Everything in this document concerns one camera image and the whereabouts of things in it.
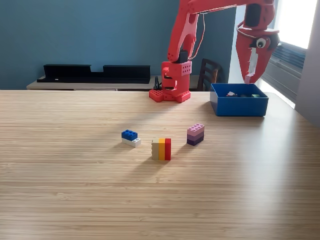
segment window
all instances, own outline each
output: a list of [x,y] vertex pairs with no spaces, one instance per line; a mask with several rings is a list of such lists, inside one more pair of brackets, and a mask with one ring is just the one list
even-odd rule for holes
[[320,4],[320,0],[275,0],[274,28],[280,30],[280,45],[272,54],[261,78],[294,103],[317,2]]
[[274,27],[281,42],[308,48],[316,5],[317,0],[279,0]]

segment blue lego brick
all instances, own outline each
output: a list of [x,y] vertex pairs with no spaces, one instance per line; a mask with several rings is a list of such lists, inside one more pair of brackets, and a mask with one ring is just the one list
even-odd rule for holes
[[202,142],[205,139],[205,136],[200,137],[198,140],[192,141],[190,139],[186,140],[186,143],[192,146],[197,145],[198,143]]
[[135,131],[125,130],[121,133],[121,137],[123,139],[133,141],[138,138],[138,133],[136,133]]

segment wire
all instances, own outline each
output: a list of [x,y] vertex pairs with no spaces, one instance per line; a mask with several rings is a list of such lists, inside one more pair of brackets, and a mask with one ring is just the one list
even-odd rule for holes
[[193,55],[192,57],[189,57],[188,60],[192,60],[192,59],[194,59],[194,58],[197,56],[198,51],[199,51],[199,48],[200,48],[200,46],[201,46],[201,43],[202,43],[202,41],[204,40],[205,31],[206,31],[206,23],[205,23],[205,15],[202,14],[202,16],[203,16],[203,31],[202,31],[202,36],[201,36],[200,42],[199,42],[199,44],[198,44],[198,47],[197,47],[196,50],[195,50],[194,55]]
[[235,28],[236,31],[237,31],[238,33],[242,34],[242,35],[245,35],[245,36],[249,37],[249,38],[252,38],[252,39],[257,38],[256,36],[251,36],[251,35],[249,35],[249,34],[246,34],[246,33],[242,32],[242,31],[240,31],[239,28],[240,28],[243,24],[244,24],[244,21],[240,22],[240,23],[236,26],[236,28]]

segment googly eye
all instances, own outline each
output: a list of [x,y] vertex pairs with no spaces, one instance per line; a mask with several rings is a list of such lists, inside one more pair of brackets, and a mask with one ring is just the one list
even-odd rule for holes
[[256,41],[256,46],[257,48],[259,49],[263,49],[267,44],[267,41],[264,39],[264,38],[259,38],[257,41]]

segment white wall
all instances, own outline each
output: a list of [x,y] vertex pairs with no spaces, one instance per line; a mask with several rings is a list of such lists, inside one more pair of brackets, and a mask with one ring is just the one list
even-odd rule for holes
[[229,72],[229,84],[243,84],[244,79],[242,78],[241,68],[239,64],[236,42],[237,42],[237,30],[236,26],[245,19],[246,6],[238,6],[235,12],[235,25],[233,33],[233,43],[231,52],[230,72]]
[[295,109],[320,127],[320,0],[314,14],[309,47],[297,94]]

